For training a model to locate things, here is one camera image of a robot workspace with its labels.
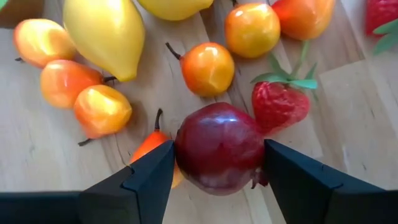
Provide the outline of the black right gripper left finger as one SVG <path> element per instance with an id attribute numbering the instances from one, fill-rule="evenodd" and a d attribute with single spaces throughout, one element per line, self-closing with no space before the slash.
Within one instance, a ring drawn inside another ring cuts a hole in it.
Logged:
<path id="1" fill-rule="evenodd" d="M 174 175 L 174 142 L 83 191 L 82 224 L 162 224 Z"/>

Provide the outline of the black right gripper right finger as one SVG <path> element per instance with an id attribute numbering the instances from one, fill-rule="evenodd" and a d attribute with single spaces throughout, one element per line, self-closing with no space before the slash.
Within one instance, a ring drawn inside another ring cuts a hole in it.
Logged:
<path id="1" fill-rule="evenodd" d="M 287 224 L 398 224 L 398 190 L 384 190 L 271 139 L 264 169 Z"/>

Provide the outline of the small orange toy pear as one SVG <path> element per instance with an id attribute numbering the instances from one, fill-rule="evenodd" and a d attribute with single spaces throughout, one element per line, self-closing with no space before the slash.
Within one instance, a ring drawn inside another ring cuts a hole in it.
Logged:
<path id="1" fill-rule="evenodd" d="M 234 77 L 234 60 L 230 52 L 215 42 L 204 42 L 180 55 L 165 44 L 180 62 L 187 88 L 202 97 L 213 97 L 225 92 Z"/>
<path id="2" fill-rule="evenodd" d="M 229 50 L 244 58 L 258 58 L 271 51 L 280 39 L 280 20 L 275 11 L 264 2 L 232 2 L 233 9 L 224 20 Z"/>
<path id="3" fill-rule="evenodd" d="M 115 79 L 71 60 L 54 60 L 46 64 L 40 74 L 40 90 L 50 105 L 70 109 L 85 88 Z"/>
<path id="4" fill-rule="evenodd" d="M 43 68 L 53 60 L 72 60 L 77 50 L 66 30 L 49 19 L 26 19 L 14 29 L 17 62 Z"/>
<path id="5" fill-rule="evenodd" d="M 132 106 L 119 91 L 107 85 L 85 88 L 76 98 L 73 112 L 86 139 L 85 146 L 94 139 L 114 134 L 124 128 L 132 115 Z"/>
<path id="6" fill-rule="evenodd" d="M 144 140 L 144 142 L 134 152 L 134 154 L 130 158 L 129 161 L 130 164 L 140 159 L 142 156 L 151 152 L 151 150 L 155 149 L 156 147 L 158 147 L 159 145 L 170 139 L 168 136 L 166 136 L 163 132 L 160 131 L 159 118 L 162 113 L 163 113 L 162 109 L 159 108 L 155 118 L 154 131 L 148 135 L 148 137 Z M 182 182 L 182 180 L 183 180 L 183 175 L 177 163 L 175 162 L 171 189 L 176 188 Z"/>
<path id="7" fill-rule="evenodd" d="M 329 26 L 335 0 L 277 0 L 271 8 L 281 32 L 296 40 L 315 39 Z"/>

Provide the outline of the dark red pomegranate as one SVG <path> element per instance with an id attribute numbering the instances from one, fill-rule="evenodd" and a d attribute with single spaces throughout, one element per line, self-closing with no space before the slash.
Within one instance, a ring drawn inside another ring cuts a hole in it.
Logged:
<path id="1" fill-rule="evenodd" d="M 229 103 L 212 103 L 188 115 L 174 145 L 184 177 L 208 194 L 230 195 L 248 182 L 269 183 L 262 129 Z"/>

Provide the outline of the yellow toy lemon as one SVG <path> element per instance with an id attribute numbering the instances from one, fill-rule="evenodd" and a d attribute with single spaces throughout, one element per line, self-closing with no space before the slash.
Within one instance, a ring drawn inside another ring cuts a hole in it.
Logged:
<path id="1" fill-rule="evenodd" d="M 84 58 L 121 82 L 137 77 L 146 31 L 131 0 L 65 0 L 63 23 Z"/>
<path id="2" fill-rule="evenodd" d="M 203 9 L 209 8 L 214 0 L 137 0 L 154 16 L 167 21 L 182 21 Z"/>

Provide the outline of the red toy strawberry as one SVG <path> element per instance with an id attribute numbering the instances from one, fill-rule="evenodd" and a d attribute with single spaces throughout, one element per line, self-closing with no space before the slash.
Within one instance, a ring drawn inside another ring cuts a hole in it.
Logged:
<path id="1" fill-rule="evenodd" d="M 272 135 L 303 120 L 309 113 L 310 100 L 304 89 L 315 90 L 318 87 L 314 74 L 315 63 L 304 79 L 297 77 L 309 49 L 309 41 L 302 44 L 302 52 L 293 70 L 286 72 L 274 54 L 269 54 L 268 61 L 272 70 L 262 73 L 251 83 L 254 88 L 251 103 L 256 122 L 265 135 Z"/>
<path id="2" fill-rule="evenodd" d="M 373 48 L 378 55 L 398 44 L 398 0 L 366 0 L 364 30 L 379 37 Z"/>

